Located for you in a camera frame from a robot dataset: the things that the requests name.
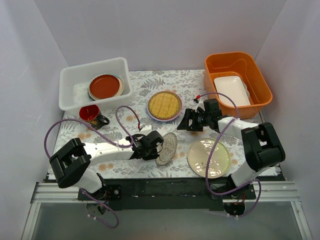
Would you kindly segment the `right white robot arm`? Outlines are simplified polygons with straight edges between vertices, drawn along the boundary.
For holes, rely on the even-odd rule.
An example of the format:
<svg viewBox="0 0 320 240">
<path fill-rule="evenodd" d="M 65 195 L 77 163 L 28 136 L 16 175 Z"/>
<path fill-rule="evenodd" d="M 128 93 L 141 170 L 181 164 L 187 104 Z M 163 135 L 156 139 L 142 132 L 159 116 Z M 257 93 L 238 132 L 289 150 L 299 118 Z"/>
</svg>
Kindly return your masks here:
<svg viewBox="0 0 320 240">
<path fill-rule="evenodd" d="M 283 162 L 286 158 L 271 123 L 255 124 L 223 115 L 216 99 L 205 100 L 203 107 L 199 106 L 197 109 L 187 108 L 177 130 L 202 132 L 204 127 L 219 133 L 212 150 L 215 150 L 223 134 L 241 140 L 244 149 L 245 162 L 228 176 L 225 192 L 215 192 L 211 189 L 208 180 L 210 161 L 206 161 L 205 183 L 208 191 L 214 196 L 228 195 L 232 199 L 239 198 L 260 173 Z"/>
</svg>

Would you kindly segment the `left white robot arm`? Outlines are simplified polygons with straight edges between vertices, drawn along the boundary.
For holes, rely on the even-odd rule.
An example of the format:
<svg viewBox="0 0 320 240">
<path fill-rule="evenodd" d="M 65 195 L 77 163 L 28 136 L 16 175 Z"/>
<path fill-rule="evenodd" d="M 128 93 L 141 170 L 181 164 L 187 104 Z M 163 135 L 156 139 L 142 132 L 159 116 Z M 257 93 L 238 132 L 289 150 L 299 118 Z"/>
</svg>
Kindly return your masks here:
<svg viewBox="0 0 320 240">
<path fill-rule="evenodd" d="M 89 192 L 95 200 L 101 200 L 107 193 L 106 184 L 91 166 L 115 160 L 154 160 L 163 142 L 164 138 L 156 130 L 148 135 L 135 134 L 132 140 L 122 138 L 115 145 L 84 143 L 73 138 L 49 159 L 49 163 L 59 188 L 75 186 Z"/>
</svg>

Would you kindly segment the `speckled grey oval plate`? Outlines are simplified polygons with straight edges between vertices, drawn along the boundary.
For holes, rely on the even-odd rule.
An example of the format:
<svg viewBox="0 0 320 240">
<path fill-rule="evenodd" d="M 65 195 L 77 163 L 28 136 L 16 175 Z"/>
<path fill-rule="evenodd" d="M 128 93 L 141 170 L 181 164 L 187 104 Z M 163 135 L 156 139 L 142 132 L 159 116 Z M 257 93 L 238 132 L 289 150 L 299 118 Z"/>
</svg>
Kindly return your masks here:
<svg viewBox="0 0 320 240">
<path fill-rule="evenodd" d="M 178 148 L 178 138 L 175 133 L 169 132 L 163 136 L 163 150 L 155 160 L 158 166 L 164 166 L 173 158 Z"/>
</svg>

